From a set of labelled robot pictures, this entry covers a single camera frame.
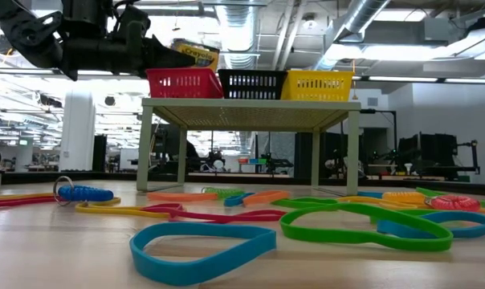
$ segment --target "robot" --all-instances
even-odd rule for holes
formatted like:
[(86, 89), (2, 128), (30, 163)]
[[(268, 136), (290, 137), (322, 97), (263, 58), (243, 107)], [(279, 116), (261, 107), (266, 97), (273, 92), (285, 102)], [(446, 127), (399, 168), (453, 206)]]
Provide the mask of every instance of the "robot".
[[(77, 80), (78, 70), (145, 78), (148, 68), (195, 63), (194, 57), (162, 46), (155, 36), (145, 37), (151, 22), (148, 14), (133, 5), (139, 0), (116, 4), (113, 0), (61, 1), (63, 12), (37, 18), (18, 0), (0, 0), (0, 28), (12, 47), (36, 67), (58, 68)], [(116, 25), (109, 32), (110, 17), (116, 19)]]

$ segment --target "pink coil keychain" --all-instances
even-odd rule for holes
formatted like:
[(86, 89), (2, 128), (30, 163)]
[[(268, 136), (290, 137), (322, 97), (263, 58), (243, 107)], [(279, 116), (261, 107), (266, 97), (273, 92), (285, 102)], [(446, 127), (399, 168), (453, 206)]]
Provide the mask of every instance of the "pink coil keychain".
[(444, 195), (426, 199), (426, 204), (437, 210), (463, 210), (478, 212), (480, 202), (472, 197)]

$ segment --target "yellow basket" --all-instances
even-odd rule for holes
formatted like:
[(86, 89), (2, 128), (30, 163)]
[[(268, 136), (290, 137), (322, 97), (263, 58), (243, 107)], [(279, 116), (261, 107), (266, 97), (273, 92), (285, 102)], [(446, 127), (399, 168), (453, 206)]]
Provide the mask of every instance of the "yellow basket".
[(353, 72), (289, 71), (282, 100), (348, 101)]

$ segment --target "keyring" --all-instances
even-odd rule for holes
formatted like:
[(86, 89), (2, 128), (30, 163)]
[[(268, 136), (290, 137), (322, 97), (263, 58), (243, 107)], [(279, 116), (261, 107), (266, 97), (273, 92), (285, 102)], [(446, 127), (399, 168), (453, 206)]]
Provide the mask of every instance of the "keyring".
[[(71, 186), (70, 192), (69, 192), (69, 200), (66, 203), (61, 202), (61, 198), (59, 196), (59, 193), (57, 193), (57, 185), (59, 184), (60, 180), (66, 180), (69, 185)], [(55, 180), (55, 183), (53, 184), (53, 198), (57, 201), (57, 204), (60, 206), (67, 206), (71, 203), (71, 200), (73, 199), (73, 193), (75, 192), (75, 186), (73, 185), (73, 181), (71, 180), (70, 177), (66, 176), (60, 176)]]

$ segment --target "plastic basket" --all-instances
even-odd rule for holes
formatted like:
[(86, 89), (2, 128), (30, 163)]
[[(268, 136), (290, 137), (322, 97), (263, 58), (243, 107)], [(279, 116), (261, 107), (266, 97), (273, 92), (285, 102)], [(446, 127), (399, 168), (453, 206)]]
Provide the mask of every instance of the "plastic basket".
[(152, 98), (222, 98), (221, 85), (209, 68), (148, 69)]
[(229, 100), (279, 100), (286, 71), (218, 70), (223, 94)]
[(348, 101), (353, 72), (289, 71), (282, 100)]

